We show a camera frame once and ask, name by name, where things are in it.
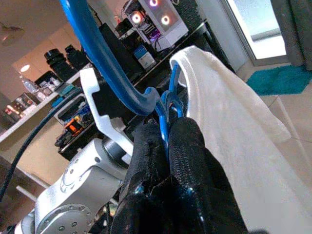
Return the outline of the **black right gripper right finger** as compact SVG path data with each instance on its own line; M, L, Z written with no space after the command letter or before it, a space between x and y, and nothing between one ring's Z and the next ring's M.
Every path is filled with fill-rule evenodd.
M205 147L203 134L193 119L179 118L172 124L169 159L178 233L248 232L229 180Z

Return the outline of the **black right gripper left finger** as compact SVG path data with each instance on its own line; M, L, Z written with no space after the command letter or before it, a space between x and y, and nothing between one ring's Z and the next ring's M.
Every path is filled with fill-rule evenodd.
M132 159L112 223L114 234L176 234L180 213L157 124L134 133Z

